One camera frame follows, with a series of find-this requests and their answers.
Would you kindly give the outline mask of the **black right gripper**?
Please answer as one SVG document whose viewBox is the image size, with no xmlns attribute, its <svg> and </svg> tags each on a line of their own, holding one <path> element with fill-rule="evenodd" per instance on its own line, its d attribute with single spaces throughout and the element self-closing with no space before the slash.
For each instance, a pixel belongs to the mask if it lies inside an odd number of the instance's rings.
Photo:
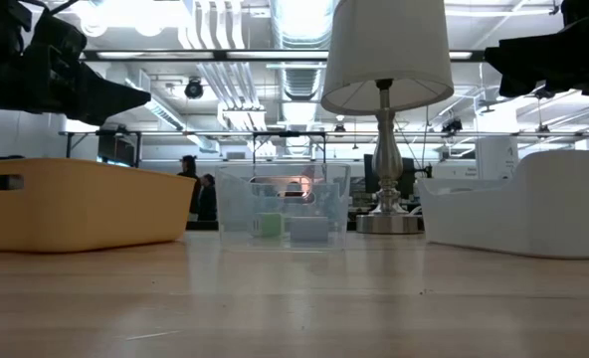
<svg viewBox="0 0 589 358">
<path fill-rule="evenodd" d="M 539 68 L 551 35 L 503 39 L 484 50 L 484 60 L 501 74 L 499 94 L 517 97 L 545 89 L 580 90 L 589 95 L 589 0 L 563 0 L 564 28 L 553 38 L 559 47 L 557 62 L 546 80 Z"/>
</svg>

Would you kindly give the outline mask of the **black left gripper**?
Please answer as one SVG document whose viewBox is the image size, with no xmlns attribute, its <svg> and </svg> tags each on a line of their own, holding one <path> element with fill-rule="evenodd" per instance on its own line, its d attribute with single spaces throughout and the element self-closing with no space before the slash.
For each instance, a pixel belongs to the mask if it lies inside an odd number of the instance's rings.
<svg viewBox="0 0 589 358">
<path fill-rule="evenodd" d="M 42 0 L 0 0 L 0 109 L 61 113 L 103 126 L 116 114 L 143 106 L 151 94 L 98 75 L 80 55 L 87 38 Z"/>
</svg>

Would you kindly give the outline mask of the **green charger block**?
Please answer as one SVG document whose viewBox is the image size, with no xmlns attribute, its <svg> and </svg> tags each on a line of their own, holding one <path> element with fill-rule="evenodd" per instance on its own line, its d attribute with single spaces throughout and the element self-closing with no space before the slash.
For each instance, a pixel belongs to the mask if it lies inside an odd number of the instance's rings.
<svg viewBox="0 0 589 358">
<path fill-rule="evenodd" d="M 258 213 L 255 215 L 252 233 L 255 237 L 276 238 L 284 232 L 284 217 L 280 213 Z"/>
</svg>

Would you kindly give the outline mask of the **pale blue charger block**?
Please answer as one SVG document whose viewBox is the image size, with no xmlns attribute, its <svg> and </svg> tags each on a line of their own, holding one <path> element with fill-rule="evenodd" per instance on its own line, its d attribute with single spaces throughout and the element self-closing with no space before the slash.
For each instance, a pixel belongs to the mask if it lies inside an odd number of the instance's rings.
<svg viewBox="0 0 589 358">
<path fill-rule="evenodd" d="M 326 217 L 291 218 L 291 241 L 296 243 L 326 243 L 329 238 L 329 222 Z"/>
</svg>

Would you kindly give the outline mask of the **yellow plastic bin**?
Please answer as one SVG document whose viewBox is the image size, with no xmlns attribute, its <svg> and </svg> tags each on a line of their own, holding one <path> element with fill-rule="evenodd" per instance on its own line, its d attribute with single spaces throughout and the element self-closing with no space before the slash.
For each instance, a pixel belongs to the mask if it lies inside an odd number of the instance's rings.
<svg viewBox="0 0 589 358">
<path fill-rule="evenodd" d="M 0 160 L 0 252 L 75 253 L 172 242 L 194 180 L 88 160 Z"/>
</svg>

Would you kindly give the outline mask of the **white plastic bin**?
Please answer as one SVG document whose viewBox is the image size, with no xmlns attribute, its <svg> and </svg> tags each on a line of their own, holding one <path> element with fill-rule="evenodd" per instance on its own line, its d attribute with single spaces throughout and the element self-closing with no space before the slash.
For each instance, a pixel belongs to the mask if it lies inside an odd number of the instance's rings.
<svg viewBox="0 0 589 358">
<path fill-rule="evenodd" d="M 418 188 L 430 243 L 589 259 L 589 151 L 530 154 L 509 179 L 423 179 Z"/>
</svg>

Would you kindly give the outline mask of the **clear plastic bin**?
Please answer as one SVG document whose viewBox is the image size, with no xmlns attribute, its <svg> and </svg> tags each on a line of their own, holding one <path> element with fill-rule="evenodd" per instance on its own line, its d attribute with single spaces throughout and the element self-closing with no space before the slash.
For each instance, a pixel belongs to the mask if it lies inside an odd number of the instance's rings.
<svg viewBox="0 0 589 358">
<path fill-rule="evenodd" d="M 351 168 L 337 163 L 226 165 L 216 169 L 221 245 L 226 249 L 331 251 L 344 248 L 348 223 Z M 258 213 L 280 213 L 284 232 L 276 238 L 255 237 Z M 291 241 L 294 217 L 326 217 L 326 243 Z"/>
</svg>

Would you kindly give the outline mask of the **white cabinet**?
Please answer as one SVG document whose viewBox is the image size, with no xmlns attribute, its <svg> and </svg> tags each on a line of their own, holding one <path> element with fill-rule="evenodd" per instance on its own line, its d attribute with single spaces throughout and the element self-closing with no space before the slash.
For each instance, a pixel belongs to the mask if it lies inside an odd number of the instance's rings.
<svg viewBox="0 0 589 358">
<path fill-rule="evenodd" d="M 502 180 L 512 177 L 519 162 L 515 137 L 483 137 L 476 143 L 478 177 Z"/>
</svg>

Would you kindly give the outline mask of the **table lamp with white shade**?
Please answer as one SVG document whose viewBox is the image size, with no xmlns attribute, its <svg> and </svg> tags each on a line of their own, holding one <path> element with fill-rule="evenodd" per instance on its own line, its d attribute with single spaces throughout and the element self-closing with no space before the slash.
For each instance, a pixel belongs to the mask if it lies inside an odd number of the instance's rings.
<svg viewBox="0 0 589 358">
<path fill-rule="evenodd" d="M 400 111 L 454 93 L 444 0 L 340 0 L 332 20 L 321 106 L 346 116 L 373 115 L 378 139 L 372 170 L 378 205 L 357 219 L 362 234 L 415 233 L 399 205 L 403 173 L 394 135 Z"/>
</svg>

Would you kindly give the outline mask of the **black computer monitor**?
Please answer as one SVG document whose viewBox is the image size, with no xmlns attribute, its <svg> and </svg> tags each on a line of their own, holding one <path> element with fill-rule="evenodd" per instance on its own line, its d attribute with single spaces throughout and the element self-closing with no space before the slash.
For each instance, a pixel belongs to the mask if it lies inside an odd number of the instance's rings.
<svg viewBox="0 0 589 358">
<path fill-rule="evenodd" d="M 402 158 L 403 173 L 398 178 L 396 190 L 400 193 L 402 199 L 408 199 L 410 195 L 414 194 L 415 176 L 415 161 L 412 158 Z M 367 193 L 377 193 L 380 190 L 379 177 L 373 170 L 373 155 L 363 155 L 363 165 L 365 174 L 365 187 Z"/>
</svg>

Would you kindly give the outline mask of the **dark wall screen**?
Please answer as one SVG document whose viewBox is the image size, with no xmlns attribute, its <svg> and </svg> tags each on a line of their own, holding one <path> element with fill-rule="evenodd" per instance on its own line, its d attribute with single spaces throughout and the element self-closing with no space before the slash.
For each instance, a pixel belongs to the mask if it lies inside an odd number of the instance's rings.
<svg viewBox="0 0 589 358">
<path fill-rule="evenodd" d="M 97 132 L 98 157 L 104 163 L 137 168 L 141 159 L 142 134 L 137 131 Z"/>
</svg>

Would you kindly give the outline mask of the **thin horizontal ceiling rail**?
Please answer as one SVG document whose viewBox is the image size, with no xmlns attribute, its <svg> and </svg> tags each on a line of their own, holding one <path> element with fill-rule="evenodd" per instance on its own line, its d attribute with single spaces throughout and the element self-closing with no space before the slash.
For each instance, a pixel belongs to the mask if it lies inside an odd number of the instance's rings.
<svg viewBox="0 0 589 358">
<path fill-rule="evenodd" d="M 281 138 L 301 137 L 301 136 L 320 136 L 320 137 L 374 137 L 378 135 L 375 131 L 356 131 L 356 132 L 336 132 L 336 131 L 109 131 L 98 130 L 89 132 L 69 132 L 60 131 L 62 136 L 75 135 L 141 135 L 141 136 L 159 136 L 159 137 L 258 137 L 258 136 L 277 136 Z M 481 131 L 457 131 L 457 132 L 430 132 L 430 131 L 393 131 L 395 137 L 428 137 L 428 138 L 450 138 L 450 137 L 520 137 L 520 138 L 547 138 L 547 137 L 567 137 L 567 138 L 587 138 L 589 131 L 519 131 L 519 132 L 481 132 Z"/>
</svg>

